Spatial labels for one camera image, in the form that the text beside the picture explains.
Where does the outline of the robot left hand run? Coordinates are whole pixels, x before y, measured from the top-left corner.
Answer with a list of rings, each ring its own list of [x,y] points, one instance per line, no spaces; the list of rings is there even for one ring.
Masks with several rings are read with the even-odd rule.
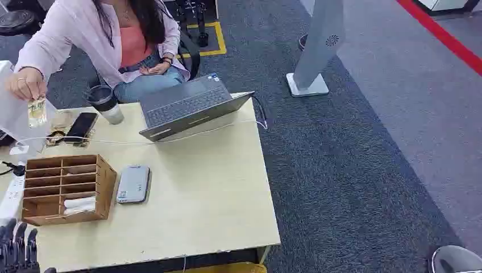
[[[40,273],[36,228],[25,236],[27,224],[14,218],[1,226],[1,272]]]

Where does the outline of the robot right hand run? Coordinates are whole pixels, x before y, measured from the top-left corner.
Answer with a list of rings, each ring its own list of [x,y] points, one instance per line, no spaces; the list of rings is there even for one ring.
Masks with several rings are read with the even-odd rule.
[[[481,257],[461,246],[441,246],[431,255],[428,271],[430,273],[481,272]]]

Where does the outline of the person's right hand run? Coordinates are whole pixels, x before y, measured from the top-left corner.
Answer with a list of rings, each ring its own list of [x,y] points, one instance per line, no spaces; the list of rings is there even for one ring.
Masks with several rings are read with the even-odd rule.
[[[45,97],[47,84],[36,68],[25,67],[9,76],[6,90],[20,100],[33,101]]]

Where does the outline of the person's left hand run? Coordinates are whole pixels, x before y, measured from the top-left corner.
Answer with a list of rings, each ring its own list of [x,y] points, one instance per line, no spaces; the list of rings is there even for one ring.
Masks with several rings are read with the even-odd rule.
[[[167,61],[163,61],[162,63],[157,64],[154,67],[141,67],[139,72],[143,75],[152,76],[152,75],[163,75],[169,68],[171,64]]]

